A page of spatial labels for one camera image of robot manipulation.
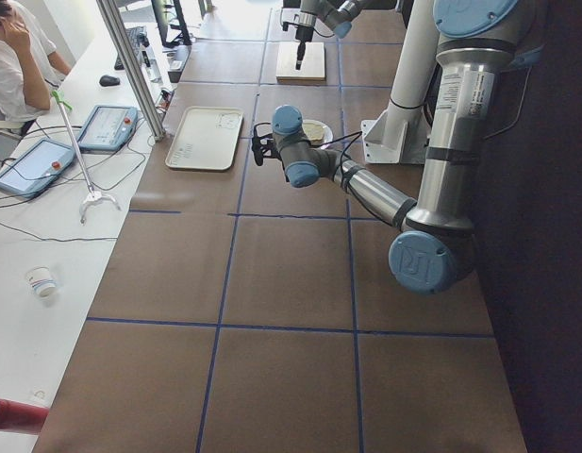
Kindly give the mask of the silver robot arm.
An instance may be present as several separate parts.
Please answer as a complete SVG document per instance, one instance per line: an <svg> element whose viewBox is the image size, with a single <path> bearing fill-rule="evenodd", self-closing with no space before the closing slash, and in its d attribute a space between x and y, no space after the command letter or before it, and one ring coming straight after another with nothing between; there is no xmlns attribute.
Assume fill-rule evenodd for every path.
<svg viewBox="0 0 582 453"><path fill-rule="evenodd" d="M335 149L313 146L301 112L272 118L272 155L295 188L338 184L373 216L398 228L389 251L397 281L415 293L447 290L474 267L468 210L498 76L541 51L543 1L417 1L407 22L387 108L362 125L370 163L420 163L410 197Z"/></svg>
<svg viewBox="0 0 582 453"><path fill-rule="evenodd" d="M317 20L334 35L344 38L352 27L352 21L371 3L371 0L349 0L334 7L325 0L302 0L295 33L295 39L299 42L295 69L300 70L302 67L307 43L312 41Z"/></svg>

